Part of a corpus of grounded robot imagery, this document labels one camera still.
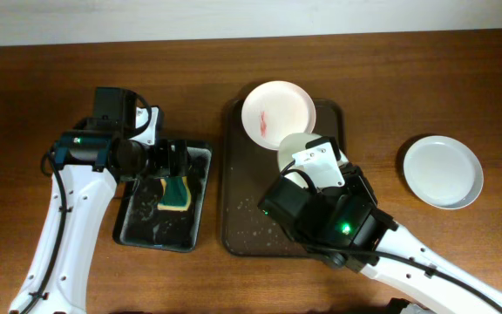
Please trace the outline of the green yellow sponge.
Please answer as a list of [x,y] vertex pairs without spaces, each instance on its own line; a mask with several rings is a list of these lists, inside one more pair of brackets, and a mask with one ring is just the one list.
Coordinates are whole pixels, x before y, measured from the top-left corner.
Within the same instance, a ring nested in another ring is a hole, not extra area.
[[157,205],[158,210],[184,212],[188,211],[192,195],[187,184],[187,177],[168,177],[160,180],[162,196]]

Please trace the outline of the white plate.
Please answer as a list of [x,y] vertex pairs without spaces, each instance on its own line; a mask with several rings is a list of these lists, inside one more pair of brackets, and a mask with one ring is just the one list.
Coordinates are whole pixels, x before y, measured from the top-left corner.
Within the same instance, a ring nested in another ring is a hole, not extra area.
[[441,135],[415,141],[405,152],[403,173],[417,198],[445,210],[473,204],[485,182],[476,154],[462,142]]
[[281,171],[292,163],[288,169],[296,169],[296,172],[285,174],[285,177],[301,188],[308,186],[301,176],[305,173],[316,188],[323,189],[344,186],[341,169],[349,160],[334,137],[293,133],[280,144],[277,162]]
[[278,150],[290,134],[313,132],[315,104],[300,86],[287,81],[269,81],[258,85],[244,99],[241,122],[255,144]]

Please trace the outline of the large brown serving tray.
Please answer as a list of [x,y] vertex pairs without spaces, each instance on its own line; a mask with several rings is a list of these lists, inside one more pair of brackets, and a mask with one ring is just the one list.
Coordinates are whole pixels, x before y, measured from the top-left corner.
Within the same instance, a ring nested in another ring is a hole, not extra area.
[[243,101],[225,110],[220,239],[234,256],[304,258],[306,251],[291,242],[280,226],[257,208],[279,174],[277,152],[259,146],[246,134]]

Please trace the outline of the white plate front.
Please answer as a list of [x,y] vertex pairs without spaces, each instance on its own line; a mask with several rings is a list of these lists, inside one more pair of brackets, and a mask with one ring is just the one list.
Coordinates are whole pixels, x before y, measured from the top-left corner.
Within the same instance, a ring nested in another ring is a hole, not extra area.
[[441,135],[415,141],[405,152],[403,173],[417,198],[445,210],[473,204],[485,182],[476,154],[462,142]]

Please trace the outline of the white plate back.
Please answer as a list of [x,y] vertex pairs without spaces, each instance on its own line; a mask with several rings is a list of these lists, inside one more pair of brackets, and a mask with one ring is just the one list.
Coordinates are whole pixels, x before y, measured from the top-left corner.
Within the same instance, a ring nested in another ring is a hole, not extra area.
[[300,86],[287,81],[269,81],[258,85],[244,99],[241,122],[255,144],[278,150],[290,134],[313,132],[315,104]]

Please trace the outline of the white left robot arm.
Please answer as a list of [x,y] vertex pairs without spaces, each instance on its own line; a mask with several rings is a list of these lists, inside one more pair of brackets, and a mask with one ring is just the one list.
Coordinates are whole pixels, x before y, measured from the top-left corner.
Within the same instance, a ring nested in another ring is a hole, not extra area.
[[180,212],[192,196],[184,140],[160,140],[159,120],[85,118],[43,160],[51,201],[28,276],[11,313],[84,313],[98,231],[120,182],[151,181],[156,208]]

